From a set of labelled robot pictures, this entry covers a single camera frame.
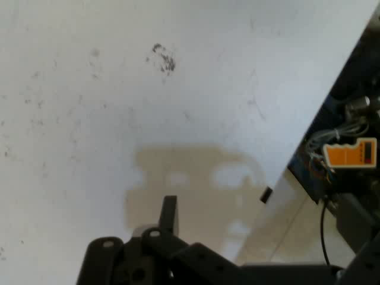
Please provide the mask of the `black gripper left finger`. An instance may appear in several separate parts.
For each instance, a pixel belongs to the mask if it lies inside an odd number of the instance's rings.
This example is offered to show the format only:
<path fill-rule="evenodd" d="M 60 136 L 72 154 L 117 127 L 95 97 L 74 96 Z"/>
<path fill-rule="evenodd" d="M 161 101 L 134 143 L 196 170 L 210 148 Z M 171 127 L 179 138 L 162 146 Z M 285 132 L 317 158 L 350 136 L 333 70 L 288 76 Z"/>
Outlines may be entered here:
<path fill-rule="evenodd" d="M 240 284 L 241 269 L 201 243 L 178 237 L 176 196 L 163 199 L 160 218 L 123 242 L 92 241 L 77 284 Z"/>

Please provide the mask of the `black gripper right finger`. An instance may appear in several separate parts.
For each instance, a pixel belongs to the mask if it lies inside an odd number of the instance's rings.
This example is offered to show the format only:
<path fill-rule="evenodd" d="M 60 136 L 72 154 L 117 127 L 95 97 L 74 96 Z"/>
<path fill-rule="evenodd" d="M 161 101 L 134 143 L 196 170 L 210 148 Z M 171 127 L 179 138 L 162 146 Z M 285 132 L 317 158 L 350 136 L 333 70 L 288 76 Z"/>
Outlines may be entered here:
<path fill-rule="evenodd" d="M 338 203 L 337 229 L 355 253 L 337 284 L 379 284 L 379 219 L 352 194 Z"/>

